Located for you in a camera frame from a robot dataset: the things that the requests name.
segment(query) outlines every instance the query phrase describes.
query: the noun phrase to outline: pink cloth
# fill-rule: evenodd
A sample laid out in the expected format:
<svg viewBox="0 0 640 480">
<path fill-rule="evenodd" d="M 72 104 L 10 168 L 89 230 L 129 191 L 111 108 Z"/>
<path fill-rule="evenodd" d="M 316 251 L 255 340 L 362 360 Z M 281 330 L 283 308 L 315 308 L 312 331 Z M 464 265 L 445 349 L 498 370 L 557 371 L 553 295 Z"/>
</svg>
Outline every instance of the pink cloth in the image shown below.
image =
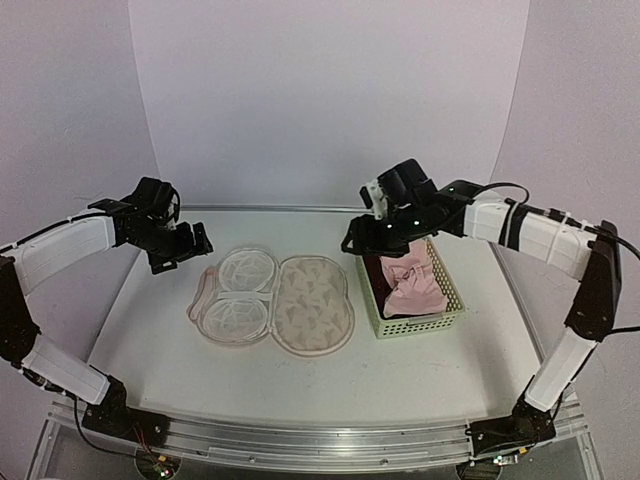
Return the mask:
<svg viewBox="0 0 640 480">
<path fill-rule="evenodd" d="M 401 258 L 380 257 L 382 273 L 393 289 L 385 300 L 383 315 L 427 315 L 447 308 L 447 297 L 433 274 L 425 240 L 409 244 L 409 253 Z"/>
</svg>

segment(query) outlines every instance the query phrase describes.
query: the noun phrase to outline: white tabletop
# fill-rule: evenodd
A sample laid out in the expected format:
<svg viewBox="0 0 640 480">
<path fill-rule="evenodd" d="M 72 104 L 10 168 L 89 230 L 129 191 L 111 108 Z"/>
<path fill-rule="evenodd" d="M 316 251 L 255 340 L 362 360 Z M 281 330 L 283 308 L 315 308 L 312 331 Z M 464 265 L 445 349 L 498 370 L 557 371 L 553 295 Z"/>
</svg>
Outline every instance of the white tabletop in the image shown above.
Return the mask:
<svg viewBox="0 0 640 480">
<path fill-rule="evenodd" d="M 152 276 L 138 257 L 91 363 L 122 380 L 129 403 L 167 413 L 260 423 L 437 422 L 508 414 L 538 369 L 531 338 L 490 247 L 440 235 L 434 243 L 466 303 L 454 326 L 377 340 L 355 259 L 340 251 L 353 214 L 184 212 L 204 222 L 216 251 Z M 230 250 L 262 246 L 282 261 L 324 255 L 346 271 L 356 316 L 351 340 L 316 359 L 271 337 L 248 347 L 203 338 L 188 320 L 198 279 Z"/>
</svg>

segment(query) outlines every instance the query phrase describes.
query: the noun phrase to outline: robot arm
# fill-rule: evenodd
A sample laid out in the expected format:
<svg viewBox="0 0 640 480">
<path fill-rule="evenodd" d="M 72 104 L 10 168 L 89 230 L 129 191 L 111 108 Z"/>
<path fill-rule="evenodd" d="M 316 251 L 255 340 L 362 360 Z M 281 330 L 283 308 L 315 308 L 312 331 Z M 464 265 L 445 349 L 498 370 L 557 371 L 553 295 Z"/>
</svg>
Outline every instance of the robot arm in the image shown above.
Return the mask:
<svg viewBox="0 0 640 480">
<path fill-rule="evenodd" d="M 614 225 L 578 222 L 502 198 L 488 192 L 491 187 L 458 180 L 437 190 L 417 162 L 407 160 L 362 188 L 373 215 L 353 219 L 342 244 L 356 255 L 398 257 L 408 253 L 409 242 L 442 231 L 522 252 L 580 281 L 566 328 L 512 415 L 471 425 L 471 431 L 493 432 L 474 437 L 476 454 L 504 444 L 505 437 L 517 448 L 555 436 L 550 409 L 613 329 L 621 289 Z"/>
<path fill-rule="evenodd" d="M 143 178 L 133 194 L 120 201 L 102 200 L 0 249 L 0 357 L 42 388 L 95 405 L 96 412 L 102 412 L 96 415 L 101 425 L 85 421 L 87 428 L 116 436 L 118 431 L 130 430 L 135 415 L 125 405 L 124 385 L 43 335 L 31 318 L 25 296 L 73 263 L 124 243 L 147 252 L 153 274 L 213 251 L 201 223 L 192 230 L 186 222 L 176 225 L 178 218 L 179 197 L 173 187 Z"/>
</svg>

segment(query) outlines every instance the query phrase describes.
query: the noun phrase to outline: green plastic basket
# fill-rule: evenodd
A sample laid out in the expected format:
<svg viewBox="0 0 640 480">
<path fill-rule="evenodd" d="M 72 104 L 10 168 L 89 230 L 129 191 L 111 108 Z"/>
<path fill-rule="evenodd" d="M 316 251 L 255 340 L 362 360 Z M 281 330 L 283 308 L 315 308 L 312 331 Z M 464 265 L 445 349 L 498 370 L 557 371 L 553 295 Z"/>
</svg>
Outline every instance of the green plastic basket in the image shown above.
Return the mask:
<svg viewBox="0 0 640 480">
<path fill-rule="evenodd" d="M 453 322 L 465 311 L 462 298 L 456 289 L 456 286 L 447 272 L 447 269 L 438 255 L 436 247 L 427 240 L 427 253 L 433 262 L 433 273 L 442 293 L 446 295 L 449 302 L 447 309 L 442 313 L 432 313 L 430 315 L 413 316 L 406 318 L 394 318 L 386 320 L 380 316 L 376 306 L 373 288 L 369 282 L 366 267 L 362 257 L 357 257 L 356 268 L 358 269 L 358 277 L 362 285 L 367 313 L 373 327 L 376 337 L 379 339 L 405 337 L 407 335 L 415 335 L 425 332 L 436 332 L 445 330 L 453 326 Z"/>
</svg>

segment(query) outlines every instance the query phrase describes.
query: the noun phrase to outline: white wall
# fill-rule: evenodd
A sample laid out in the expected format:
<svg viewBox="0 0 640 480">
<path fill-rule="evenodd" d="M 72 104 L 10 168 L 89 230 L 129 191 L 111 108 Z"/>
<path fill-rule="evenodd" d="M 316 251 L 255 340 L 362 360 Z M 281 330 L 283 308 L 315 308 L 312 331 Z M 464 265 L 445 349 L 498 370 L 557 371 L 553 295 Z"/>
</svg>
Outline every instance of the white wall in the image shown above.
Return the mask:
<svg viewBox="0 0 640 480">
<path fill-rule="evenodd" d="M 0 2 L 0 244 L 157 175 L 125 2 Z M 87 259 L 29 299 L 87 357 L 133 248 Z M 23 478 L 52 398 L 0 362 L 0 471 Z"/>
<path fill-rule="evenodd" d="M 640 3 L 533 0 L 512 113 L 494 179 L 532 203 L 608 219 L 640 245 Z M 548 349 L 576 285 L 507 254 Z M 640 264 L 623 252 L 618 325 L 640 324 Z M 640 335 L 611 337 L 577 382 L 606 478 L 638 478 Z"/>
<path fill-rule="evenodd" d="M 359 205 L 409 157 L 487 181 L 528 0 L 135 0 L 158 165 L 186 203 Z"/>
</svg>

